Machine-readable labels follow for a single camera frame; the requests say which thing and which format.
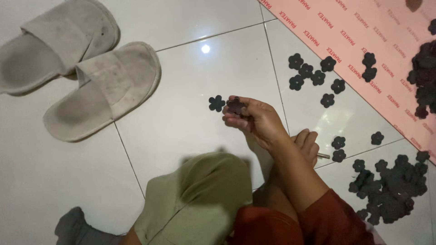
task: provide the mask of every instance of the white slipper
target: white slipper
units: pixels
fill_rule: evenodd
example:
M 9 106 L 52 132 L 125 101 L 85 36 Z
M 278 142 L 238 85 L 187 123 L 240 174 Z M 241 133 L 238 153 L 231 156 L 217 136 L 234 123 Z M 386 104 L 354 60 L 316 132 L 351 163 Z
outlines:
M 119 29 L 96 0 L 69 0 L 21 27 L 23 33 L 0 47 L 0 93 L 29 92 L 82 60 L 114 48 Z
M 76 66 L 79 89 L 54 104 L 44 124 L 56 139 L 75 142 L 94 134 L 147 100 L 160 81 L 160 63 L 143 42 Z

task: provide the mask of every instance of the red sleeve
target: red sleeve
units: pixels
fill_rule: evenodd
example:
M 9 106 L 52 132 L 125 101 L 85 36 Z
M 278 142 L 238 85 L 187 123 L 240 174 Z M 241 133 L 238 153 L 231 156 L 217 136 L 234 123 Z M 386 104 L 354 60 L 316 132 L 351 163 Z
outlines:
M 298 214 L 306 244 L 374 244 L 354 210 L 332 189 Z
M 270 208 L 240 208 L 233 227 L 231 245 L 303 245 L 298 224 L 289 216 Z

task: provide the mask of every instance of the wrist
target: wrist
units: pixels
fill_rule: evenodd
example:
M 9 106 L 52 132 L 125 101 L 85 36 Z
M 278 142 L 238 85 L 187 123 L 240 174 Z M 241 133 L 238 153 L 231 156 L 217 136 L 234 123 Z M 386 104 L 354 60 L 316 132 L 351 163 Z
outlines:
M 269 154 L 275 158 L 276 156 L 282 155 L 290 150 L 290 148 L 296 146 L 289 135 L 285 135 L 277 138 L 272 142 L 269 149 Z

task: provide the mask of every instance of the pink paper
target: pink paper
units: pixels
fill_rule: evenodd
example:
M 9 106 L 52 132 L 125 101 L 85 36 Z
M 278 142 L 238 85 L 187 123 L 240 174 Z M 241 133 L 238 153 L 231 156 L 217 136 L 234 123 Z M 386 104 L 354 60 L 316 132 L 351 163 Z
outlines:
M 259 2 L 320 58 L 333 57 L 335 72 L 436 163 L 436 116 L 415 117 L 416 87 L 406 80 L 420 45 L 436 39 L 427 30 L 436 17 L 436 1 L 424 0 L 414 13 L 405 0 Z M 361 78 L 366 52 L 375 54 L 378 70 L 369 83 Z

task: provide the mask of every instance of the floor tile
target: floor tile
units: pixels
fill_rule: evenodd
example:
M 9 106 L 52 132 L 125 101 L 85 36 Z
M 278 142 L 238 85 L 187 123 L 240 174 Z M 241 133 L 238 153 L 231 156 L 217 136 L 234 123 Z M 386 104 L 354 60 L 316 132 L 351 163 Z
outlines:
M 270 156 L 209 110 L 209 97 L 252 97 L 274 106 L 283 124 L 280 94 L 262 24 L 158 52 L 156 92 L 116 124 L 142 190 L 184 159 L 223 150 L 250 163 L 253 188 L 263 182 Z
M 63 2 L 63 0 L 2 0 L 0 45 L 20 35 L 20 26 L 24 23 Z
M 432 208 L 433 244 L 436 244 L 436 166 L 429 163 L 429 191 Z
M 277 19 L 265 6 L 260 4 L 260 8 L 262 9 L 263 21 L 270 21 Z
M 389 145 L 359 154 L 348 158 L 342 163 L 332 163 L 316 169 L 316 172 L 324 182 L 332 188 L 344 201 L 346 201 L 354 211 L 366 207 L 368 198 L 360 199 L 355 193 L 348 191 L 349 183 L 355 180 L 358 173 L 352 167 L 356 159 L 365 160 L 365 168 L 375 174 L 375 179 L 380 179 L 380 175 L 375 171 L 375 163 L 380 159 L 388 162 L 388 168 L 392 168 L 398 154 L 409 157 L 409 162 L 415 164 L 417 150 L 407 140 L 400 140 Z M 429 186 L 429 174 L 427 177 L 427 187 Z M 380 236 L 386 244 L 396 245 L 415 245 L 432 244 L 432 223 L 430 217 L 430 192 L 427 191 L 420 197 L 414 197 L 414 209 L 411 214 L 405 216 L 393 224 L 384 224 L 380 219 L 380 224 L 375 226 Z
M 304 62 L 313 66 L 314 72 L 321 69 L 321 59 L 280 21 L 270 21 L 265 25 L 291 135 L 305 128 L 317 131 L 320 153 L 330 155 L 334 151 L 331 147 L 333 139 L 343 136 L 346 138 L 344 151 L 349 157 L 378 147 L 371 145 L 371 135 L 377 131 L 385 136 L 382 144 L 403 138 L 348 84 L 345 91 L 335 95 L 335 104 L 324 108 L 320 103 L 323 94 L 334 94 L 330 86 L 335 79 L 340 79 L 335 72 L 327 72 L 321 86 L 313 86 L 311 79 L 307 78 L 300 91 L 291 90 L 289 79 L 298 71 L 288 67 L 288 57 L 300 53 Z M 331 162 L 322 159 L 316 167 Z
M 81 206 L 89 224 L 127 232 L 144 197 L 114 124 L 79 143 L 53 138 L 46 110 L 77 88 L 60 78 L 22 97 L 0 95 L 2 244 L 55 244 L 59 218 Z
M 143 41 L 155 50 L 262 22 L 253 0 L 101 0 L 120 29 L 121 45 Z

